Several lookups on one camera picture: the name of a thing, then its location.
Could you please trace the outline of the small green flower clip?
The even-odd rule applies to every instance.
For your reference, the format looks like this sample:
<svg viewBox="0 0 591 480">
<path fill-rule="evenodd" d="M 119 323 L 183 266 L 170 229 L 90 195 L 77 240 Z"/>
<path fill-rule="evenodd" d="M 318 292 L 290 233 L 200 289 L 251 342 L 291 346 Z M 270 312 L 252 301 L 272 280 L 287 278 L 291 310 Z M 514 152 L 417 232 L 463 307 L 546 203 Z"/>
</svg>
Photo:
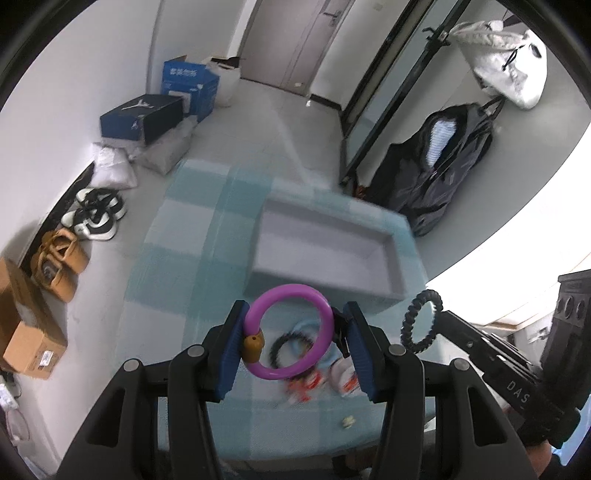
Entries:
<svg viewBox="0 0 591 480">
<path fill-rule="evenodd" d="M 349 415 L 346 416 L 344 419 L 342 419 L 342 428 L 344 429 L 349 429 L 352 428 L 353 425 L 355 425 L 356 423 L 356 418 L 353 415 Z"/>
</svg>

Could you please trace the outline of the grey cardboard box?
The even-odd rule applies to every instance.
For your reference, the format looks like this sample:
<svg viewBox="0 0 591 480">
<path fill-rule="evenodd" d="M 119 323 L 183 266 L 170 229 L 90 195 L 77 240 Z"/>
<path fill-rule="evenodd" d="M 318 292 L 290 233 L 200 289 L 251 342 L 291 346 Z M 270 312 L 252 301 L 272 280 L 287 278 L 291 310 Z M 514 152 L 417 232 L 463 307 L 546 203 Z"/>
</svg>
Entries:
<svg viewBox="0 0 591 480">
<path fill-rule="evenodd" d="M 254 224 L 245 294 L 293 283 L 317 289 L 332 306 L 356 301 L 372 314 L 407 297 L 392 233 L 274 195 Z"/>
</svg>

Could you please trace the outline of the brown cardboard box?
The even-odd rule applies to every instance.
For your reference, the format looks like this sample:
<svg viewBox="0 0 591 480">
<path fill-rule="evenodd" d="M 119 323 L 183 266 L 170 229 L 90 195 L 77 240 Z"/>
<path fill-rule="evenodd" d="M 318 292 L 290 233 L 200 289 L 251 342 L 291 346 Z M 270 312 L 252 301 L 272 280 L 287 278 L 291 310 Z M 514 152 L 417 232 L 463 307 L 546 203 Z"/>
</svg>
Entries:
<svg viewBox="0 0 591 480">
<path fill-rule="evenodd" d="M 40 289 L 11 260 L 1 258 L 1 368 L 47 380 L 67 340 Z"/>
</svg>

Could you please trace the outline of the tan suede shoe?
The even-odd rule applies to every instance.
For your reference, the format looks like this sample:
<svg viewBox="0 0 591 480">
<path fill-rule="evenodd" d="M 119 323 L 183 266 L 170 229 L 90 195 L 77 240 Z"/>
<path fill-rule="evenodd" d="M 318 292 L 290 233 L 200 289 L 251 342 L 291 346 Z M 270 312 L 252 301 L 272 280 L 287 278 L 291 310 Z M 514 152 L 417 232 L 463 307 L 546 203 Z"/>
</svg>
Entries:
<svg viewBox="0 0 591 480">
<path fill-rule="evenodd" d="M 69 303 L 76 292 L 76 276 L 88 266 L 89 257 L 78 237 L 62 228 L 46 232 L 30 260 L 35 282 L 58 300 Z"/>
</svg>

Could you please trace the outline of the black backpack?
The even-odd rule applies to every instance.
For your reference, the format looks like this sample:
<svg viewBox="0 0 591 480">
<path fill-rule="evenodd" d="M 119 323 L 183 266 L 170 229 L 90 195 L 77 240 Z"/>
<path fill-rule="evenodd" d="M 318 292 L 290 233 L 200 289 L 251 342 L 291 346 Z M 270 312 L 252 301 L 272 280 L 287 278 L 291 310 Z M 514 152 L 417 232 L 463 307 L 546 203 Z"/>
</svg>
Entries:
<svg viewBox="0 0 591 480">
<path fill-rule="evenodd" d="M 417 237 L 430 233 L 488 152 L 504 104 L 496 96 L 431 114 L 413 136 L 389 146 L 363 200 L 405 216 Z"/>
</svg>

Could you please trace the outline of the clear plastic wrapped package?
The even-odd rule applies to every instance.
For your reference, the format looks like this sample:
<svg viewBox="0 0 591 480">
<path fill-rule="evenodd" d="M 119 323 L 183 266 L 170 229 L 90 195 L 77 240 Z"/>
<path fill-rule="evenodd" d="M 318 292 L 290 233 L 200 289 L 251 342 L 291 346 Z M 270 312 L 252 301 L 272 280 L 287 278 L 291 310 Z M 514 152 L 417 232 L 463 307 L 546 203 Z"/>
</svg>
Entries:
<svg viewBox="0 0 591 480">
<path fill-rule="evenodd" d="M 131 160 L 139 166 L 166 176 L 188 151 L 195 127 L 195 116 L 184 118 L 151 145 L 137 147 L 131 155 Z"/>
</svg>

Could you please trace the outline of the white plastic pouch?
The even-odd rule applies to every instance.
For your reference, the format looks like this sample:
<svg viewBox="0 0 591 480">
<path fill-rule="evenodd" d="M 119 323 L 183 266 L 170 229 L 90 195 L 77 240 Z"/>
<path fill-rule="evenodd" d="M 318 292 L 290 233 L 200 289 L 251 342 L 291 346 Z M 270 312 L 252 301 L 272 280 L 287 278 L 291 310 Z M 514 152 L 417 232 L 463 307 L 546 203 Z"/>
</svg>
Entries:
<svg viewBox="0 0 591 480">
<path fill-rule="evenodd" d="M 91 187 L 126 190 L 138 186 L 135 172 L 123 149 L 94 143 L 91 146 L 91 157 L 93 161 Z"/>
</svg>

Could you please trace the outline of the dark blue shoe box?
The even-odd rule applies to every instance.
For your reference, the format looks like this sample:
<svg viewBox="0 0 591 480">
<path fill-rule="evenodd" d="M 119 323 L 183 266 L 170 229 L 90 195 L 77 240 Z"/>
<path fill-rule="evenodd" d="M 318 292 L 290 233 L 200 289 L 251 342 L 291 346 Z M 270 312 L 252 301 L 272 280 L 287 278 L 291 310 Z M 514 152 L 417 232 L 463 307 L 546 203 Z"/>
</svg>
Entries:
<svg viewBox="0 0 591 480">
<path fill-rule="evenodd" d="M 145 94 L 100 116 L 105 139 L 150 145 L 184 118 L 183 99 L 177 96 Z"/>
</svg>

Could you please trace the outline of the silver white tote bag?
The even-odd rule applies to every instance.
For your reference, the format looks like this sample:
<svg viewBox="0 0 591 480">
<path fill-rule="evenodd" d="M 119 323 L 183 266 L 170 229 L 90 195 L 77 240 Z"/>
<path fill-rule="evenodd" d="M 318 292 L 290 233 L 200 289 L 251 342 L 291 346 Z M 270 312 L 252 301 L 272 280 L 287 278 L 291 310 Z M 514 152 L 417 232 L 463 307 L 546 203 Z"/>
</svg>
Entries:
<svg viewBox="0 0 591 480">
<path fill-rule="evenodd" d="M 501 95 L 522 110 L 537 106 L 548 61 L 546 45 L 533 31 L 510 31 L 502 20 L 463 22 L 452 28 L 449 39 L 487 95 Z"/>
</svg>

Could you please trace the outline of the bright blue cardboard box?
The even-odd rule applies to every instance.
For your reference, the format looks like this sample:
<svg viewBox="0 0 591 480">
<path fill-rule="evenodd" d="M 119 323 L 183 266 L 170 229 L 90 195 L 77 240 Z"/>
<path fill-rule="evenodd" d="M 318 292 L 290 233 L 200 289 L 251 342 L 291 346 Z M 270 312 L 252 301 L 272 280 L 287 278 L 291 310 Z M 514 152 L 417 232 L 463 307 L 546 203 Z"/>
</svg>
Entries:
<svg viewBox="0 0 591 480">
<path fill-rule="evenodd" d="M 187 62 L 184 57 L 163 63 L 160 93 L 182 99 L 185 116 L 204 121 L 214 108 L 219 76 L 204 64 Z"/>
</svg>

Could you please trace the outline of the white plastic bag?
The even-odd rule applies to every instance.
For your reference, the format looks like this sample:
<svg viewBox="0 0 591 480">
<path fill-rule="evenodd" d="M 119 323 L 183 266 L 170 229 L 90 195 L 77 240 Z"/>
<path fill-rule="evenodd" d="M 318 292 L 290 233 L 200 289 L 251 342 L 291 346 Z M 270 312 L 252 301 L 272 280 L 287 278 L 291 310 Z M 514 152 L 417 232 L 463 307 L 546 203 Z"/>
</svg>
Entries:
<svg viewBox="0 0 591 480">
<path fill-rule="evenodd" d="M 240 75 L 242 75 L 240 58 L 238 56 L 229 58 L 206 57 L 202 63 L 211 73 L 219 77 L 214 106 L 218 108 L 229 107 L 233 96 L 235 96 L 235 91 L 238 89 Z"/>
</svg>

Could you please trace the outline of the grey door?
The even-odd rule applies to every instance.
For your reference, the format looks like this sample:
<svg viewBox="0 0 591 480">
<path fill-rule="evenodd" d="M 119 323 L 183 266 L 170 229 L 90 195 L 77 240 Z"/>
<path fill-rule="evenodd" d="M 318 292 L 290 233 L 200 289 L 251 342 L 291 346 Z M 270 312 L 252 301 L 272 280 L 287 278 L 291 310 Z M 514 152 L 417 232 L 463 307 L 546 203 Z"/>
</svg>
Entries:
<svg viewBox="0 0 591 480">
<path fill-rule="evenodd" d="M 257 1 L 238 57 L 242 79 L 305 96 L 351 0 Z"/>
</svg>

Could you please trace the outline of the black framed glass door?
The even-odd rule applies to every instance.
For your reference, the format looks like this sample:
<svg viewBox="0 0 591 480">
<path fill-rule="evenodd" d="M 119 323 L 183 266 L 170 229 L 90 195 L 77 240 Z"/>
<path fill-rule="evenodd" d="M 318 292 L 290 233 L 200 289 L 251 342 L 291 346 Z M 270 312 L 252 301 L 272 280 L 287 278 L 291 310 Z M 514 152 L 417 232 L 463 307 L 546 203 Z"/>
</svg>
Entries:
<svg viewBox="0 0 591 480">
<path fill-rule="evenodd" d="M 435 55 L 449 45 L 449 31 L 469 5 L 440 0 L 405 7 L 342 111 L 339 185 L 356 182 L 356 170 Z"/>
</svg>

